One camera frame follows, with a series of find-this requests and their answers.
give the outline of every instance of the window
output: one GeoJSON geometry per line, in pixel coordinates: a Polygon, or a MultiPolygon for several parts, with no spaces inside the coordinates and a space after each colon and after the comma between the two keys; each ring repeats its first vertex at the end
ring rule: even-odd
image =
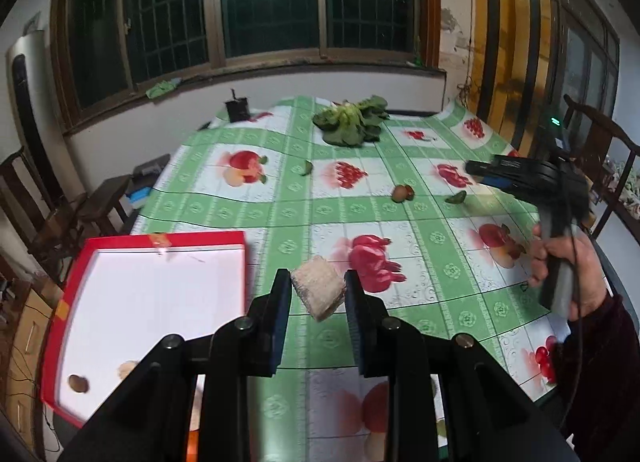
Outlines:
{"type": "MultiPolygon", "coordinates": [[[[618,82],[619,43],[593,0],[551,0],[552,51],[546,92],[552,112],[564,118],[565,94],[612,116],[618,82]]],[[[591,121],[575,114],[573,147],[584,144],[591,121]]]]}
{"type": "Polygon", "coordinates": [[[404,64],[419,54],[436,66],[438,45],[427,44],[440,27],[420,9],[439,12],[437,2],[53,0],[51,53],[63,123],[74,130],[162,80],[299,57],[404,64]]]}

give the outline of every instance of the wooden cabinet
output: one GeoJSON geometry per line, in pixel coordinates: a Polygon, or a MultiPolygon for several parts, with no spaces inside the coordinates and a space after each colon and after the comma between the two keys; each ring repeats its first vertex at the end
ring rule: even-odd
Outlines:
{"type": "Polygon", "coordinates": [[[5,413],[31,450],[35,450],[34,419],[40,418],[42,409],[34,381],[39,377],[40,354],[51,314],[52,309],[31,290],[18,321],[8,363],[5,413]]]}

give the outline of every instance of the person's arm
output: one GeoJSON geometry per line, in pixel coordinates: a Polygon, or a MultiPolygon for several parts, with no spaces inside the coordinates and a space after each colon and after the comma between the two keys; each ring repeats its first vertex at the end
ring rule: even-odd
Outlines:
{"type": "MultiPolygon", "coordinates": [[[[565,431],[574,434],[582,462],[597,460],[628,418],[640,397],[640,346],[620,296],[612,298],[591,241],[575,239],[582,316],[582,371],[565,431]]],[[[536,240],[530,248],[533,284],[547,276],[546,256],[574,261],[570,238],[536,240]]],[[[552,353],[558,389],[565,405],[574,390],[578,365],[578,307],[572,303],[571,334],[552,353]]]]}

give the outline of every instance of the black container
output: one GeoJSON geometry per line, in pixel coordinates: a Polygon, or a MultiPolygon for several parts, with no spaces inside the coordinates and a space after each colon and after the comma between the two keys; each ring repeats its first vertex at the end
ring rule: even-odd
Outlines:
{"type": "Polygon", "coordinates": [[[225,103],[226,112],[229,114],[229,122],[248,121],[251,115],[249,114],[249,103],[246,97],[236,98],[236,91],[233,89],[231,89],[231,93],[234,98],[225,103]]]}

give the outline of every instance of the window sill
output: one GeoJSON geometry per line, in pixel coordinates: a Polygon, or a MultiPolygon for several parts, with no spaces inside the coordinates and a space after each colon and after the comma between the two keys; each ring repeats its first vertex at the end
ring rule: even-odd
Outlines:
{"type": "Polygon", "coordinates": [[[101,122],[105,119],[115,116],[126,110],[145,105],[146,103],[162,103],[164,100],[170,99],[182,92],[188,90],[199,89],[215,84],[229,82],[231,80],[248,79],[255,77],[264,77],[278,74],[294,74],[317,71],[367,71],[379,73],[397,73],[407,75],[419,75],[424,77],[444,77],[447,73],[439,68],[429,68],[416,66],[410,62],[393,62],[393,61],[358,61],[358,60],[338,60],[313,58],[298,58],[281,61],[268,60],[264,62],[251,62],[250,64],[236,65],[233,67],[218,68],[204,73],[193,74],[183,78],[182,83],[172,92],[165,94],[155,100],[150,100],[144,90],[135,92],[129,99],[108,108],[107,110],[95,114],[90,118],[76,124],[73,128],[63,133],[65,137],[70,137],[83,130],[101,122]]]}

